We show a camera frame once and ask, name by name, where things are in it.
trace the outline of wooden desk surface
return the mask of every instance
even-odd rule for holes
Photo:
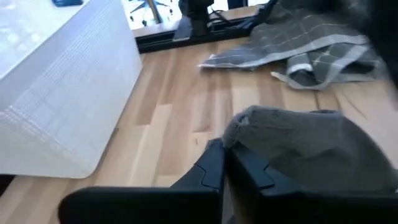
[[[207,140],[220,136],[232,115],[250,105],[341,110],[364,128],[398,167],[398,112],[385,83],[295,91],[270,76],[274,65],[255,72],[197,68],[210,54],[245,41],[142,55],[141,76],[95,173],[82,180],[16,177],[0,198],[0,223],[58,223],[60,199],[90,185],[170,186],[201,155]]]

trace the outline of wood grain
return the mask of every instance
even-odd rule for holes
[[[86,186],[170,186],[200,157],[207,140],[222,135],[232,116],[252,104],[341,110],[398,167],[398,110],[388,85],[347,83],[322,92],[297,91],[271,77],[274,65],[254,72],[197,67],[244,41],[143,55],[143,71],[94,174],[81,180],[16,177],[0,198],[0,223],[58,223],[58,202]]]

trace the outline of black object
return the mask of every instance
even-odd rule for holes
[[[52,0],[57,7],[80,6],[83,0]]]
[[[0,175],[0,197],[7,190],[12,180],[14,180],[14,177],[14,175]]]
[[[58,216],[63,224],[218,224],[223,184],[224,150],[221,140],[214,140],[170,188],[90,187],[65,197]]]
[[[213,20],[213,23],[209,25],[211,20],[207,13],[207,7],[212,3],[213,0],[181,0],[179,7],[183,17],[177,30],[136,37],[139,52],[143,54],[176,47],[247,37],[256,25],[267,19],[276,0],[271,0],[263,5],[255,16],[230,21],[219,18],[219,22],[214,22]]]
[[[228,0],[228,9],[248,6],[248,0]]]
[[[239,205],[248,211],[246,223],[398,220],[395,195],[310,192],[242,144],[225,151],[221,140],[215,139],[208,143],[192,169],[169,189],[79,190],[62,200],[58,209],[60,223],[220,223],[224,165],[231,186],[237,189]]]

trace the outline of checkered towel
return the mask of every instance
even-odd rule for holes
[[[281,60],[285,66],[271,74],[296,89],[384,78],[383,61],[359,31],[369,20],[366,2],[279,0],[267,23],[253,29],[249,42],[199,66],[254,69]]]

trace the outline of gray towel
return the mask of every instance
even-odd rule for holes
[[[223,136],[239,141],[310,190],[395,192],[398,178],[375,142],[337,111],[298,113],[251,106]]]
[[[287,66],[273,76],[296,89],[385,78],[383,61],[359,31],[369,20],[367,1],[279,0],[248,43],[213,55],[200,66],[252,70],[281,60]],[[298,55],[305,61],[294,58]]]

